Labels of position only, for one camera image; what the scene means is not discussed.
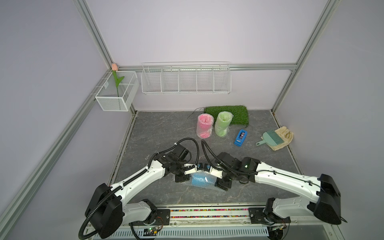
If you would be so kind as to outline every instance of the pink bubble wrap roll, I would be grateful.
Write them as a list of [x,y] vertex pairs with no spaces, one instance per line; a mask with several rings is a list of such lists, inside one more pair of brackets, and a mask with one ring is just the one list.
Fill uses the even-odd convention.
[[212,125],[214,124],[214,118],[208,113],[200,114],[197,117],[196,134],[199,138],[207,138],[212,134]]

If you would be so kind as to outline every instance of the green brush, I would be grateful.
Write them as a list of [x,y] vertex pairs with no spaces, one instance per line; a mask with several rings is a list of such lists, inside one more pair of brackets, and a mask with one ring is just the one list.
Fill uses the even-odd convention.
[[264,143],[267,143],[269,146],[277,146],[284,143],[284,140],[279,135],[277,135],[274,130],[268,130],[267,132],[263,133],[263,139],[264,140],[257,142],[256,146]]

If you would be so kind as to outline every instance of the blue bubble wrap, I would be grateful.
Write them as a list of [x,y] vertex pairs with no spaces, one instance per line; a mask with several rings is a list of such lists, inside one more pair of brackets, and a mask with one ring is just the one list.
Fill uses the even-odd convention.
[[191,176],[191,185],[196,187],[203,187],[207,189],[222,190],[218,187],[215,187],[216,177],[205,172],[195,172]]

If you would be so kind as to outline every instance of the white wire shelf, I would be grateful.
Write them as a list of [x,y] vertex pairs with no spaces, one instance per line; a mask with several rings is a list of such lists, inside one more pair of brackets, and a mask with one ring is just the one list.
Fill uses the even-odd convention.
[[144,94],[217,94],[231,92],[231,72],[227,62],[143,63],[141,86]]
[[118,78],[124,76],[118,89],[116,89],[115,78],[111,72],[95,98],[103,111],[127,112],[139,89],[139,80],[136,72],[133,71],[116,71],[116,75]]

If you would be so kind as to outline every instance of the robotic arm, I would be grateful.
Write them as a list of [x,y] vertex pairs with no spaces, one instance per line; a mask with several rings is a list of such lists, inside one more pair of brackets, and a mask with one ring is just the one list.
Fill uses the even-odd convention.
[[[180,144],[185,140],[192,140],[196,144],[197,158],[194,164],[185,161],[185,157],[190,154]],[[215,186],[226,191],[231,188],[233,180],[238,180],[243,184],[249,181],[269,184],[299,195],[289,199],[270,198],[263,212],[252,212],[250,209],[251,223],[272,225],[289,216],[312,215],[330,224],[341,224],[341,195],[332,177],[324,174],[320,178],[299,175],[250,157],[239,161],[225,152],[216,156],[204,140],[202,147],[209,162],[204,166],[197,162],[199,159],[197,142],[192,138],[185,138],[175,143],[172,148],[153,154],[148,165],[132,176],[109,187],[101,184],[96,188],[85,212],[86,220],[80,228],[79,239],[87,239],[96,233],[101,238],[106,238],[122,224],[135,221],[153,224],[157,217],[157,208],[154,204],[148,199],[135,204],[128,202],[150,183],[169,173],[175,175],[176,182],[184,182],[189,180],[189,174],[201,171],[216,176]],[[215,162],[211,162],[208,158],[205,147]],[[84,235],[83,232],[89,222],[95,231]]]

